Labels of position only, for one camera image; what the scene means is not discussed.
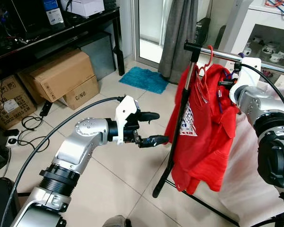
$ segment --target white cup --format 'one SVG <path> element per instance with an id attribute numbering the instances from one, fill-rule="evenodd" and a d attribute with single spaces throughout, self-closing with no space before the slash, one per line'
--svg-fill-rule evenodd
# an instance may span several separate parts
<path id="1" fill-rule="evenodd" d="M 279 43 L 276 42 L 269 42 L 262 48 L 262 52 L 266 54 L 273 54 L 276 53 L 279 47 Z"/>
<path id="2" fill-rule="evenodd" d="M 270 61 L 273 62 L 273 63 L 278 63 L 281 59 L 282 59 L 282 55 L 278 54 L 278 53 L 273 53 L 271 56 L 270 56 Z"/>
<path id="3" fill-rule="evenodd" d="M 254 36 L 252 38 L 252 41 L 255 42 L 255 43 L 259 43 L 262 39 L 260 37 L 257 37 L 257 36 Z"/>
<path id="4" fill-rule="evenodd" d="M 245 47 L 243 50 L 243 54 L 245 56 L 249 56 L 251 54 L 251 49 L 249 47 Z"/>
<path id="5" fill-rule="evenodd" d="M 282 52 L 282 51 L 279 51 L 279 53 L 278 53 L 279 55 L 281 55 L 282 56 L 282 58 L 284 59 L 284 52 Z"/>

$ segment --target cardboard box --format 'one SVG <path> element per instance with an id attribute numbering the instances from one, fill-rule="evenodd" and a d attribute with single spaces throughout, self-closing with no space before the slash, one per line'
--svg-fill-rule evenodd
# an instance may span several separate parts
<path id="1" fill-rule="evenodd" d="M 0 81 L 0 127 L 9 129 L 36 111 L 35 106 L 15 76 Z"/>
<path id="2" fill-rule="evenodd" d="M 39 93 L 29 84 L 26 72 L 21 71 L 17 72 L 17 75 L 19 76 L 21 82 L 24 84 L 25 88 L 28 90 L 30 95 L 32 96 L 33 100 L 35 101 L 36 104 L 41 104 L 45 101 L 44 98 L 42 98 Z"/>
<path id="3" fill-rule="evenodd" d="M 23 75 L 41 97 L 54 102 L 94 76 L 89 56 L 80 50 L 62 51 L 27 69 Z"/>
<path id="4" fill-rule="evenodd" d="M 98 93 L 99 86 L 97 78 L 93 76 L 66 95 L 63 95 L 59 101 L 67 105 L 70 109 L 75 110 Z"/>

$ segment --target metal rail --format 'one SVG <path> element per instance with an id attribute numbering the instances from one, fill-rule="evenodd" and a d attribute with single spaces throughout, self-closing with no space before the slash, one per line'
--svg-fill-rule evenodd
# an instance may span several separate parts
<path id="1" fill-rule="evenodd" d="M 184 49 L 188 51 L 196 51 L 197 49 L 201 49 L 200 53 L 206 54 L 206 55 L 211 54 L 211 50 L 209 48 L 200 47 L 198 45 L 189 43 L 187 41 L 184 44 Z M 218 50 L 213 51 L 213 56 L 216 58 L 221 58 L 224 60 L 234 61 L 234 62 L 240 62 L 242 60 L 242 58 L 239 55 L 232 54 L 232 53 L 226 53 L 226 52 L 218 51 Z M 264 70 L 270 71 L 270 72 L 275 72 L 275 73 L 284 75 L 284 66 L 280 66 L 280 65 L 276 65 L 276 64 L 263 61 L 261 64 L 261 68 Z"/>

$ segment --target gray curtain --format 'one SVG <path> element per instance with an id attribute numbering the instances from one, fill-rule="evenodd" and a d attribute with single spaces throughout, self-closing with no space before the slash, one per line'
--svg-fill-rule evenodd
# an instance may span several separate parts
<path id="1" fill-rule="evenodd" d="M 193 41 L 197 20 L 198 0 L 173 0 L 162 58 L 158 72 L 171 83 L 178 83 L 187 68 L 191 52 L 184 51 L 186 39 Z"/>

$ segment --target black cylindrical joint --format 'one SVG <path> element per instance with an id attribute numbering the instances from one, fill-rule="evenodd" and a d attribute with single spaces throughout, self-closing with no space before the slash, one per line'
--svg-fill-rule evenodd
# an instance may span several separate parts
<path id="1" fill-rule="evenodd" d="M 191 62 L 198 62 L 201 48 L 201 45 L 189 43 L 188 40 L 186 40 L 184 43 L 184 50 L 192 51 L 192 55 L 190 58 Z"/>
<path id="2" fill-rule="evenodd" d="M 113 141 L 114 136 L 118 136 L 118 126 L 116 121 L 112 121 L 110 118 L 107 118 L 107 124 L 108 124 L 108 141 Z"/>
<path id="3" fill-rule="evenodd" d="M 277 126 L 284 126 L 284 113 L 271 113 L 261 116 L 256 120 L 254 129 L 259 137 L 264 131 Z"/>
<path id="4" fill-rule="evenodd" d="M 80 177 L 74 171 L 53 164 L 41 170 L 40 175 L 43 176 L 40 187 L 65 196 L 71 195 Z"/>

